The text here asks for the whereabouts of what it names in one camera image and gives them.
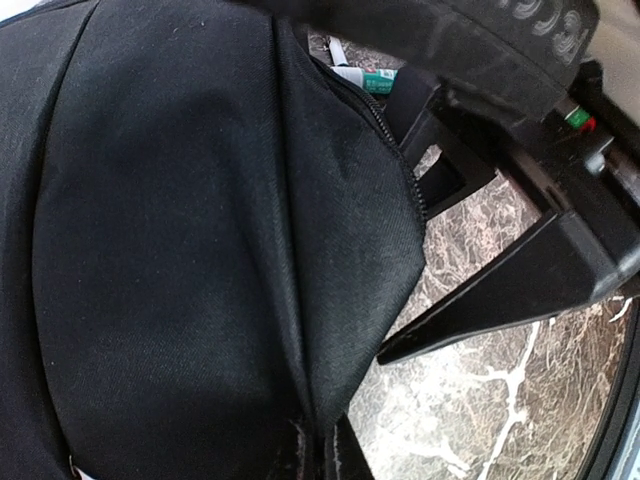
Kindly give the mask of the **green cap glue stick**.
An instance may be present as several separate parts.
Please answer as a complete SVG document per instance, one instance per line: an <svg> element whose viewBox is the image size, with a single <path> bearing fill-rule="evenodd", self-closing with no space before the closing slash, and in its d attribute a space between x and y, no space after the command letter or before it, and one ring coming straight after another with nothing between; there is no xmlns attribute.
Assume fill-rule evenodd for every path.
<svg viewBox="0 0 640 480"><path fill-rule="evenodd" d="M393 69L365 69L350 66L333 66L331 70L364 91L376 95L389 95L398 73Z"/></svg>

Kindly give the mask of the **black backpack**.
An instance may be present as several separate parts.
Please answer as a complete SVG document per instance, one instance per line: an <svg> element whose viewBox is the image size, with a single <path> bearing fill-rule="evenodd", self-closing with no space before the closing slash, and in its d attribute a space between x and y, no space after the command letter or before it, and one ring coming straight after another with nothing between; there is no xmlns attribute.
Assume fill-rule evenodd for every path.
<svg viewBox="0 0 640 480"><path fill-rule="evenodd" d="M423 238L371 105L289 22L3 22L2 477L369 478L346 413Z"/></svg>

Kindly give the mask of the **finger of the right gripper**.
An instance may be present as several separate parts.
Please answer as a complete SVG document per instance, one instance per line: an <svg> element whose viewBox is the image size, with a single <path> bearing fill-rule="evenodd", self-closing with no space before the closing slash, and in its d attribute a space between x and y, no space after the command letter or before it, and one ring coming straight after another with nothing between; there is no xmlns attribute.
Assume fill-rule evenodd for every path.
<svg viewBox="0 0 640 480"><path fill-rule="evenodd" d="M592 305L629 279L574 212L548 213L455 290L387 339L381 365Z"/></svg>

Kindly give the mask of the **small white marker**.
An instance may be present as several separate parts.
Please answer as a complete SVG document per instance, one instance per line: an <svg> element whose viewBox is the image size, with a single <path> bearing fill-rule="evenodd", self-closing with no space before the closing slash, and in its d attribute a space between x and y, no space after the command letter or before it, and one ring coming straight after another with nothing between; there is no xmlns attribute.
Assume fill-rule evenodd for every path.
<svg viewBox="0 0 640 480"><path fill-rule="evenodd" d="M332 36L328 38L328 49L334 66L347 67L349 65L342 43L338 38Z"/></svg>

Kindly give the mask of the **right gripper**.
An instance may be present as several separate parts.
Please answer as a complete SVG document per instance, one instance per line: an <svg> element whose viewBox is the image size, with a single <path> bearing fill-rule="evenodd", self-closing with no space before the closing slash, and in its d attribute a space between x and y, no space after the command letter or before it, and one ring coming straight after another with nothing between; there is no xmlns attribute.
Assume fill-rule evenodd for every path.
<svg viewBox="0 0 640 480"><path fill-rule="evenodd" d="M638 205L605 170L633 159L638 130L578 73L599 19L590 1L303 1L314 29L402 59L385 109L386 143L417 168L430 220L514 174L543 214L451 293L454 300L599 300L639 293Z"/></svg>

